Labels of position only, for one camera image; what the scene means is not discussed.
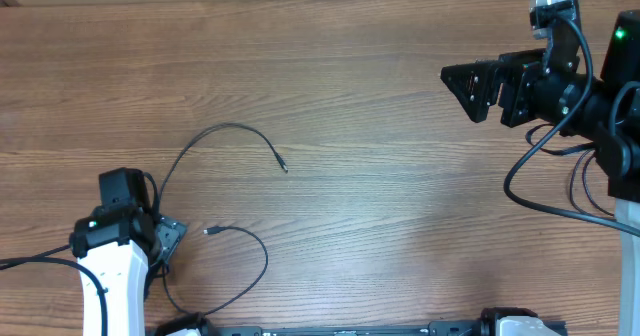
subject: green light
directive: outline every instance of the green light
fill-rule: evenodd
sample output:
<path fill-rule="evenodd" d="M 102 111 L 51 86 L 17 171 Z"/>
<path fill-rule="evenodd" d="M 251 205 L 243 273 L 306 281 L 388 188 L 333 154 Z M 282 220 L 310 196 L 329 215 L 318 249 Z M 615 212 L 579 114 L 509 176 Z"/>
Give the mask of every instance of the green light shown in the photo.
<path fill-rule="evenodd" d="M 627 34 L 627 33 L 626 33 L 623 29 L 621 29 L 621 28 L 618 28 L 618 29 L 616 30 L 616 33 L 615 33 L 616 38 L 617 38 L 618 40 L 622 40 L 622 38 L 623 38 L 626 34 Z"/>

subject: cable plug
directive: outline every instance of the cable plug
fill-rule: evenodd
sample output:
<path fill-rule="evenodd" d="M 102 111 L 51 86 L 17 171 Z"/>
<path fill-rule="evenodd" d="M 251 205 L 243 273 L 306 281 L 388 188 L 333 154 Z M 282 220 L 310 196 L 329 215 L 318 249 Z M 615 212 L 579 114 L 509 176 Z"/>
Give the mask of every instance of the cable plug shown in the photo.
<path fill-rule="evenodd" d="M 284 170 L 285 173 L 289 173 L 289 168 L 287 167 L 287 163 L 284 162 L 284 159 L 282 158 L 282 156 L 280 156 L 280 154 L 277 152 L 274 153 L 274 155 L 276 156 L 276 160 L 280 164 L 280 167 L 282 168 L 282 170 Z"/>
<path fill-rule="evenodd" d="M 224 226 L 213 226 L 213 227 L 209 227 L 208 229 L 204 230 L 204 234 L 205 235 L 215 235 L 217 233 L 220 233 L 224 230 L 226 230 L 227 228 Z"/>

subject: green led indicator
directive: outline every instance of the green led indicator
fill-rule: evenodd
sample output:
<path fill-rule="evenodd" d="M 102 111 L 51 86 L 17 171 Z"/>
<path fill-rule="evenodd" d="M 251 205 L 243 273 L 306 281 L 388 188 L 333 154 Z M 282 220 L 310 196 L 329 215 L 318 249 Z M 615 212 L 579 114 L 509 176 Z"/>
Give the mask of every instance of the green led indicator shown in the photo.
<path fill-rule="evenodd" d="M 618 40 L 622 40 L 626 34 L 627 34 L 627 33 L 626 33 L 623 29 L 621 29 L 621 28 L 619 28 L 619 27 L 618 27 L 618 29 L 616 30 L 616 33 L 615 33 L 616 38 L 617 38 Z"/>

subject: wooden table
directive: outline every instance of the wooden table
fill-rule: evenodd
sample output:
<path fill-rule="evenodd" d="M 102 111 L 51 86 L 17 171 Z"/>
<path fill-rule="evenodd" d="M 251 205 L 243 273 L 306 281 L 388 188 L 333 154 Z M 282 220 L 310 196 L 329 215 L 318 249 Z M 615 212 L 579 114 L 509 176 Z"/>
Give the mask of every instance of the wooden table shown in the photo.
<path fill-rule="evenodd" d="M 619 11 L 581 0 L 599 72 Z M 189 224 L 170 287 L 183 306 L 219 305 L 220 326 L 425 324 L 483 307 L 531 308 L 573 335 L 614 334 L 619 241 L 607 229 L 520 207 L 502 192 L 526 127 L 470 122 L 442 66 L 541 47 L 528 0 L 342 0 L 0 9 L 2 257 L 63 245 L 99 203 L 97 176 L 121 167 L 162 179 L 200 129 L 263 131 L 201 141 L 162 211 Z M 538 155 L 518 193 L 569 207 L 576 157 Z M 606 180 L 592 188 L 608 208 Z M 586 207 L 582 191 L 579 202 Z M 71 258 L 70 252 L 64 257 Z M 160 283 L 149 326 L 176 316 Z M 0 275 L 0 333 L 80 335 L 75 270 Z"/>

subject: wood grain surface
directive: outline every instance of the wood grain surface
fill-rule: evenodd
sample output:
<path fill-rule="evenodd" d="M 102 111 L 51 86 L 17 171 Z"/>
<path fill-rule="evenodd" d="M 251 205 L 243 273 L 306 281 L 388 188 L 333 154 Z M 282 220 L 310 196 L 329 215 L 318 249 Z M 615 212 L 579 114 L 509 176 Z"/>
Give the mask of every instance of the wood grain surface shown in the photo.
<path fill-rule="evenodd" d="M 497 107 L 469 121 L 442 66 L 540 47 L 528 0 L 341 0 L 0 9 L 2 257 L 63 245 L 99 203 L 97 176 L 162 179 L 184 144 L 223 121 L 257 136 L 202 140 L 162 211 L 189 224 L 171 288 L 191 310 L 219 305 L 260 272 L 246 227 L 270 252 L 264 279 L 216 313 L 220 326 L 426 324 L 483 307 L 528 307 L 573 335 L 617 327 L 616 232 L 520 207 L 502 192 L 526 127 Z M 599 72 L 619 11 L 581 0 Z M 554 140 L 553 145 L 581 140 Z M 577 156 L 538 155 L 521 195 L 569 207 Z M 597 166 L 591 187 L 607 208 Z M 582 190 L 578 202 L 588 208 Z M 63 255 L 71 258 L 69 252 Z M 152 287 L 147 325 L 176 316 Z M 0 273 L 0 334 L 80 335 L 77 272 Z"/>

